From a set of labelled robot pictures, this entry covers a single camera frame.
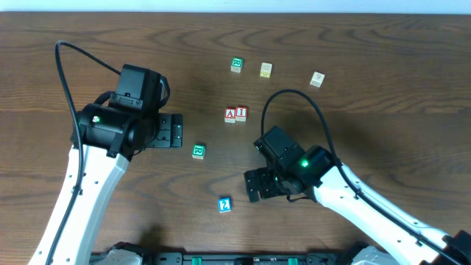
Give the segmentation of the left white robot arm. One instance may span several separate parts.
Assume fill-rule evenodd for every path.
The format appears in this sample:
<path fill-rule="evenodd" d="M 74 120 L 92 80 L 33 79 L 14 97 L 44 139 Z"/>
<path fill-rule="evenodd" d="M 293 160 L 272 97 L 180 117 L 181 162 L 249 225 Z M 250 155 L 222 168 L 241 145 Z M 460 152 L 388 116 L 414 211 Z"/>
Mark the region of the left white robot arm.
<path fill-rule="evenodd" d="M 86 105 L 71 136 L 63 186 L 31 264 L 89 264 L 113 192 L 137 151 L 180 148 L 183 116 Z"/>

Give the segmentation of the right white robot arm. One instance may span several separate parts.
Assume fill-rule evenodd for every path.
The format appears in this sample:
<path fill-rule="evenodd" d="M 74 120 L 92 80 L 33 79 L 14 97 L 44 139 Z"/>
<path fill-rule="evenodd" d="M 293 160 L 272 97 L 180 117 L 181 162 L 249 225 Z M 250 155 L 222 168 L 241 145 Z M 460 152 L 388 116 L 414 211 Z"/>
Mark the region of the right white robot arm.
<path fill-rule="evenodd" d="M 335 211 L 376 241 L 399 264 L 469 264 L 470 234 L 455 236 L 407 214 L 362 182 L 326 149 L 263 150 L 263 168 L 245 172 L 250 202 L 285 196 L 309 199 Z"/>

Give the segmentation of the red letter I block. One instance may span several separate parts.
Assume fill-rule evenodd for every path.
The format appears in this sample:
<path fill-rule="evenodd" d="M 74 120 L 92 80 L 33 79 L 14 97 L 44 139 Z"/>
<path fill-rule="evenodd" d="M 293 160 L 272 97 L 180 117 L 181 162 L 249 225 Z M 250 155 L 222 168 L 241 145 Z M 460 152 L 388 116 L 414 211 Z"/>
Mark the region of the red letter I block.
<path fill-rule="evenodd" d="M 247 107 L 237 107 L 235 109 L 235 120 L 236 121 L 246 121 L 247 120 L 247 114 L 248 114 L 248 108 Z"/>

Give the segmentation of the red letter A block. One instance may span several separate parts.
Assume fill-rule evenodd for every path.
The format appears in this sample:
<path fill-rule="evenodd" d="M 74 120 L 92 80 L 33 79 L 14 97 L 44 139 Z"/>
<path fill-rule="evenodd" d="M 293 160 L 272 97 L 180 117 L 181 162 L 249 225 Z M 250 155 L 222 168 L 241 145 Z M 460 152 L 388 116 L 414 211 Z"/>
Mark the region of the red letter A block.
<path fill-rule="evenodd" d="M 226 123 L 235 123 L 236 122 L 236 109 L 235 108 L 226 108 L 224 112 L 224 121 Z"/>

